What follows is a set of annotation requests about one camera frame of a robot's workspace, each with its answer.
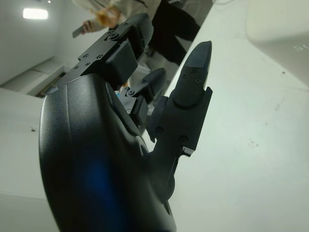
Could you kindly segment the person's bare hand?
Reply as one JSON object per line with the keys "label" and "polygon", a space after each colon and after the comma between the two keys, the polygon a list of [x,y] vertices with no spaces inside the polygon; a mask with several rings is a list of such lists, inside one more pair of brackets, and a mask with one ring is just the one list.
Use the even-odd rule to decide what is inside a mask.
{"label": "person's bare hand", "polygon": [[92,33],[92,32],[96,32],[97,31],[96,25],[91,20],[85,21],[82,24],[82,26],[83,26],[83,31],[81,32],[81,34]]}

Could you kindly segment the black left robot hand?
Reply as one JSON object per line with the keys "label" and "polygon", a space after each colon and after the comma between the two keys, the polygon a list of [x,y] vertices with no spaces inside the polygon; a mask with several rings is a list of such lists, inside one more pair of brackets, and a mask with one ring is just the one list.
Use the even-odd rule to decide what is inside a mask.
{"label": "black left robot hand", "polygon": [[[174,232],[168,203],[179,157],[196,150],[212,90],[212,43],[199,43],[175,89],[165,70],[123,88],[153,34],[147,14],[106,32],[43,101],[42,182],[62,232]],[[148,107],[155,102],[150,117]]]}

